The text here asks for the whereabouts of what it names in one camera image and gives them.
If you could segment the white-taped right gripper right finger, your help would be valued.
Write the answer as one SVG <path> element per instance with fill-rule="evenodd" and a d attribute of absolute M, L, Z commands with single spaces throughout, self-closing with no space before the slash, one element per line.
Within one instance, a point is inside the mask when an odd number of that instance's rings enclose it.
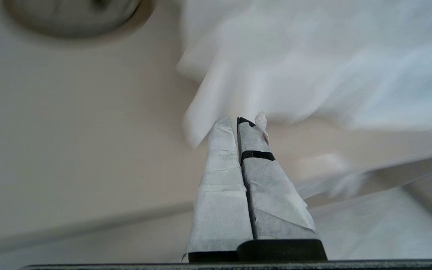
<path fill-rule="evenodd" d="M 238 147 L 256 240 L 315 239 L 307 204 L 269 149 L 266 118 L 238 118 Z"/>

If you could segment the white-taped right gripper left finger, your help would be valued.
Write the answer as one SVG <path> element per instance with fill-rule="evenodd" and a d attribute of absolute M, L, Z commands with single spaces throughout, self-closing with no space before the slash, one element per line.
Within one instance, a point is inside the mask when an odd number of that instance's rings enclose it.
<path fill-rule="evenodd" d="M 246 188 L 228 116 L 214 122 L 208 135 L 205 171 L 194 202 L 185 255 L 191 263 L 238 261 L 237 248 L 252 241 Z"/>

